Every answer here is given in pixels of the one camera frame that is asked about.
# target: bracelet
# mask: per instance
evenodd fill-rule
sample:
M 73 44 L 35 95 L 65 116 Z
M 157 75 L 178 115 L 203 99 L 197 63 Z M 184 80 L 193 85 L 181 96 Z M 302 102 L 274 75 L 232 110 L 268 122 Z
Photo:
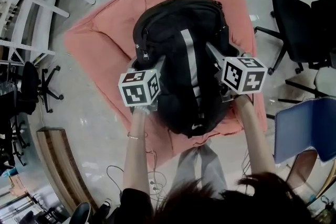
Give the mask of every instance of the bracelet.
M 127 134 L 127 137 L 132 138 L 132 139 L 135 139 L 135 140 L 139 140 L 139 139 L 141 139 L 141 138 L 139 138 L 139 137 L 135 137 L 135 136 L 130 135 L 130 133 Z

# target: black sleeve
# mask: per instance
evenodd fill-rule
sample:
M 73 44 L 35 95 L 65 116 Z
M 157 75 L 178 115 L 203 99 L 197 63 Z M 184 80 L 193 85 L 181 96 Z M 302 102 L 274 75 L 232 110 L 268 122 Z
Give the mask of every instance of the black sleeve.
M 153 214 L 148 194 L 132 189 L 124 189 L 120 199 L 120 208 L 114 217 L 114 223 L 145 223 Z

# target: chair wheel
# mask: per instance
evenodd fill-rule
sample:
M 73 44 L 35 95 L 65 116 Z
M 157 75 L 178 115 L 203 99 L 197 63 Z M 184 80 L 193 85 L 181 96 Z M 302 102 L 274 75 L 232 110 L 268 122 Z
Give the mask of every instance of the chair wheel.
M 274 73 L 274 69 L 270 67 L 270 68 L 268 69 L 267 73 L 268 73 L 270 76 L 273 75 L 273 73 Z

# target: pink cushion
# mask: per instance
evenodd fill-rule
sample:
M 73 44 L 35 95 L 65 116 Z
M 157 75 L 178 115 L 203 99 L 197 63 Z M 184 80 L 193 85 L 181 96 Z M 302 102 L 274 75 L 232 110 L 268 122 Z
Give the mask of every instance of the pink cushion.
M 65 46 L 95 82 L 127 130 L 131 125 L 131 113 L 119 93 L 119 76 L 135 56 L 132 38 L 135 22 L 146 9 L 162 1 L 165 0 L 111 0 L 77 22 L 65 35 Z M 255 56 L 256 41 L 245 0 L 216 1 L 223 5 L 231 42 Z M 262 94 L 255 95 L 255 110 L 265 131 L 267 125 Z M 154 114 L 148 117 L 145 129 L 148 151 L 156 151 L 157 164 L 161 165 L 188 148 L 204 144 L 213 135 L 236 134 L 243 130 L 243 126 L 235 108 L 232 108 L 212 132 L 191 139 L 168 131 Z M 153 166 L 152 157 L 149 165 Z

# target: human arm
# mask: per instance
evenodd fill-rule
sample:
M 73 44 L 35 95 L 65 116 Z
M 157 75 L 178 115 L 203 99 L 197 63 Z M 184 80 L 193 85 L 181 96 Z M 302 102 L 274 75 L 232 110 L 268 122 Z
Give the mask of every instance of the human arm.
M 131 132 L 127 143 L 123 189 L 132 188 L 149 195 L 147 158 L 145 147 L 146 112 L 135 108 L 132 115 Z
M 245 130 L 252 173 L 275 173 L 274 158 L 249 97 L 240 95 L 235 102 Z

